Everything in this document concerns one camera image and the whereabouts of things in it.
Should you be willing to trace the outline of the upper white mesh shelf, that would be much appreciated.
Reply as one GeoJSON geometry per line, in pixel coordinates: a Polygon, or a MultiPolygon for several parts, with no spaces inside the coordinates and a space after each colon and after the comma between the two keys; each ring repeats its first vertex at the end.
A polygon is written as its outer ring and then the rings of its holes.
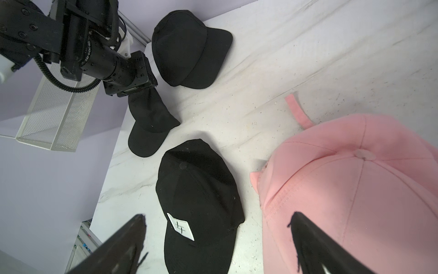
{"type": "Polygon", "coordinates": [[[50,151],[76,152],[98,91],[95,87],[71,93],[43,77],[16,141],[50,151]]]}

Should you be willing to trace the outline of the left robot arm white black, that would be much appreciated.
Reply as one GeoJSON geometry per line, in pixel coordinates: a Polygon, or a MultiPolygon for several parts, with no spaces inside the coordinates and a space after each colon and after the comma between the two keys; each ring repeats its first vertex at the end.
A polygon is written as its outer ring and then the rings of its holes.
{"type": "Polygon", "coordinates": [[[157,80],[141,51],[124,58],[127,36],[117,1],[53,1],[48,15],[32,1],[1,2],[1,56],[6,71],[35,60],[56,87],[88,92],[100,84],[119,97],[153,89],[157,80]]]}

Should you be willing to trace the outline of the aluminium rail front frame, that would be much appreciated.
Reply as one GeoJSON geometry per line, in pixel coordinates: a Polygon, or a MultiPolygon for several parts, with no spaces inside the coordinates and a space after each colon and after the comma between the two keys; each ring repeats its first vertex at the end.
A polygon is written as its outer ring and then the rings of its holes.
{"type": "Polygon", "coordinates": [[[102,245],[102,242],[91,231],[91,223],[92,219],[83,221],[81,223],[73,250],[71,251],[71,255],[67,263],[65,274],[81,264],[82,261],[84,261],[102,245]]]}

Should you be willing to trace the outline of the black cap with white label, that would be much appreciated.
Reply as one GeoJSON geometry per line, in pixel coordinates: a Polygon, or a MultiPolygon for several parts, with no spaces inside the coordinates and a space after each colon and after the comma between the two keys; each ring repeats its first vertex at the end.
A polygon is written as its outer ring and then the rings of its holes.
{"type": "Polygon", "coordinates": [[[170,274],[226,274],[237,230],[245,221],[236,181],[202,139],[162,157],[156,193],[167,229],[164,260],[170,274]]]}

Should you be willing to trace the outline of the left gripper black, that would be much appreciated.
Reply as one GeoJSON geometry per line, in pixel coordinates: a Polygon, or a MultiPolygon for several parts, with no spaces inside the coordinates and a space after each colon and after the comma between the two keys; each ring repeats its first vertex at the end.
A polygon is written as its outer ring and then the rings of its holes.
{"type": "Polygon", "coordinates": [[[118,13],[117,1],[61,1],[63,42],[60,72],[81,81],[82,75],[103,82],[108,95],[124,97],[152,89],[157,80],[147,57],[136,51],[123,57],[118,51],[127,29],[118,13]]]}

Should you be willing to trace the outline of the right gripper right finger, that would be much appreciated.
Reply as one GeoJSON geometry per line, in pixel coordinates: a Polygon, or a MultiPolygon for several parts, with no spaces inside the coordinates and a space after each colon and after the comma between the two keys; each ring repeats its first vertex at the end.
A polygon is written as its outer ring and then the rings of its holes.
{"type": "Polygon", "coordinates": [[[288,225],[303,274],[371,274],[302,212],[295,212],[288,225]]]}

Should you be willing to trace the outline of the pink cap R logo front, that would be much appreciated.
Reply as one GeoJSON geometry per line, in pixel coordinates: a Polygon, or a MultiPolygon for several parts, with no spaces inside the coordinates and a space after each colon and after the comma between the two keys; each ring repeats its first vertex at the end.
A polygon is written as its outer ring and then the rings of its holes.
{"type": "Polygon", "coordinates": [[[303,131],[250,176],[262,211],[264,273],[303,271],[296,212],[376,274],[437,273],[437,148],[391,116],[314,124],[293,95],[286,102],[303,131]]]}

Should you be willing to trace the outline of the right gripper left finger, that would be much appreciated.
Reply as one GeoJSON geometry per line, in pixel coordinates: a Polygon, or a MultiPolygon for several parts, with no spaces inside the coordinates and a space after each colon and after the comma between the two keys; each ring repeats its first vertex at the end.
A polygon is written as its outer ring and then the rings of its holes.
{"type": "Polygon", "coordinates": [[[146,258],[146,216],[137,214],[96,251],[69,271],[71,274],[135,274],[146,258]]]}

